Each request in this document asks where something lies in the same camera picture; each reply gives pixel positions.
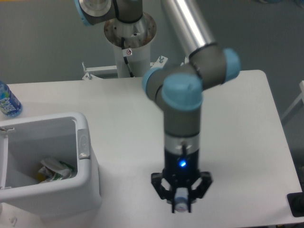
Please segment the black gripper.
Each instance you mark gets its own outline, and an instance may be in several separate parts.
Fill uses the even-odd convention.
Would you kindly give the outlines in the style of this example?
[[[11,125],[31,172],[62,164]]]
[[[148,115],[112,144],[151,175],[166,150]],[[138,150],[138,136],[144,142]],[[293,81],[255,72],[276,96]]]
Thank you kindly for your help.
[[[151,183],[159,197],[171,203],[171,212],[175,212],[175,194],[177,188],[188,190],[188,212],[191,213],[191,206],[196,199],[202,199],[211,186],[213,180],[210,172],[200,172],[198,168],[199,150],[182,157],[164,150],[164,169],[162,173],[152,173]],[[162,185],[162,179],[165,179],[169,185],[169,190]],[[196,189],[192,185],[200,180]]]

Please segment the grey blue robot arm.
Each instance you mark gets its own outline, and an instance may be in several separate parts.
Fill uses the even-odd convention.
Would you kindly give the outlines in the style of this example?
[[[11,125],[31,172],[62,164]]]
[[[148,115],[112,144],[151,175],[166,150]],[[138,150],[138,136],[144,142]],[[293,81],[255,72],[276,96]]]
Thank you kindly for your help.
[[[151,175],[151,183],[172,212],[184,212],[212,184],[211,174],[198,168],[203,91],[236,78],[241,64],[234,50],[217,45],[195,1],[161,3],[186,55],[171,69],[150,64],[156,25],[142,1],[77,0],[75,6],[84,24],[104,23],[118,76],[142,77],[143,91],[163,111],[164,169]]]

